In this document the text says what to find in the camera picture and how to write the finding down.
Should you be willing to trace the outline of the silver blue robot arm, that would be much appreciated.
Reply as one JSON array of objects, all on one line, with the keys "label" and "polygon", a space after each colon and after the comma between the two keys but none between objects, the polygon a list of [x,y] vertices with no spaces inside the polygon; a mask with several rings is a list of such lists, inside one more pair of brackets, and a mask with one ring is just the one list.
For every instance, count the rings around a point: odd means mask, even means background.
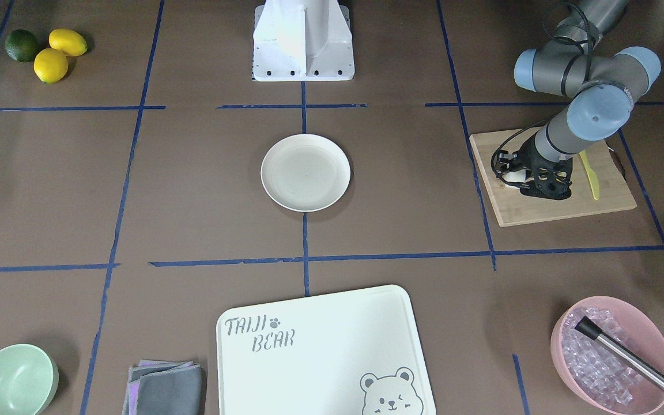
[{"label": "silver blue robot arm", "polygon": [[571,197],[574,157],[621,129],[638,100],[661,75],[659,56],[628,47],[611,57],[595,48],[619,22],[627,1],[558,1],[568,15],[540,49],[525,50],[514,66],[517,86],[570,99],[569,105],[537,123],[519,149],[493,152],[496,179],[528,197],[562,201]]}]

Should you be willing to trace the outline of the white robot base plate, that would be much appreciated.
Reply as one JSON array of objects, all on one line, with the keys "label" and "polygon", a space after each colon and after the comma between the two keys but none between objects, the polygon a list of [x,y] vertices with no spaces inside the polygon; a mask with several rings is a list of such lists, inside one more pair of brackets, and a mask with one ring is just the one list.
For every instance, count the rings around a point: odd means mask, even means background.
[{"label": "white robot base plate", "polygon": [[355,76],[350,10],[338,1],[266,1],[255,8],[252,37],[255,81],[350,81]]}]

